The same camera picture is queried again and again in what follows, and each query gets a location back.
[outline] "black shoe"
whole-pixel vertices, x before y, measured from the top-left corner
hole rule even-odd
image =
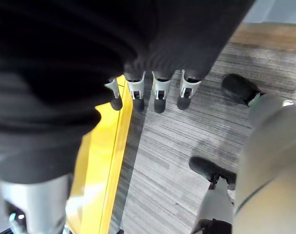
[[[211,162],[201,157],[194,156],[191,157],[189,160],[189,167],[191,168],[191,170],[202,175],[211,183],[215,182],[214,180],[216,176],[220,176],[227,180],[229,190],[235,189],[237,178],[236,173],[228,171],[216,165],[214,162]]]
[[[115,111],[119,111],[122,109],[123,107],[123,103],[122,103],[122,99],[119,96],[119,98],[113,98],[110,102],[111,107],[115,110]]]
[[[228,74],[223,77],[222,91],[236,102],[247,106],[257,95],[264,94],[257,85],[236,74]]]

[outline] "striped carpet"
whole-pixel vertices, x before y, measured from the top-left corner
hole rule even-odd
[[[189,169],[189,158],[201,156],[237,170],[251,127],[248,109],[221,92],[227,73],[296,103],[296,53],[286,50],[227,44],[185,111],[176,106],[179,75],[162,114],[153,111],[152,81],[146,79],[148,109],[132,115],[110,234],[119,227],[126,234],[190,233],[208,182]]]

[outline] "yellow panel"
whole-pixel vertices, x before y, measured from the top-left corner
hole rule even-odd
[[[132,112],[123,76],[118,82],[123,108],[97,106],[102,119],[82,141],[74,185],[67,203],[67,225],[75,234],[107,234]]]

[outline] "black fabric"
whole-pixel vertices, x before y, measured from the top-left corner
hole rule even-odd
[[[0,179],[73,173],[79,143],[125,70],[201,79],[253,0],[0,0]]]

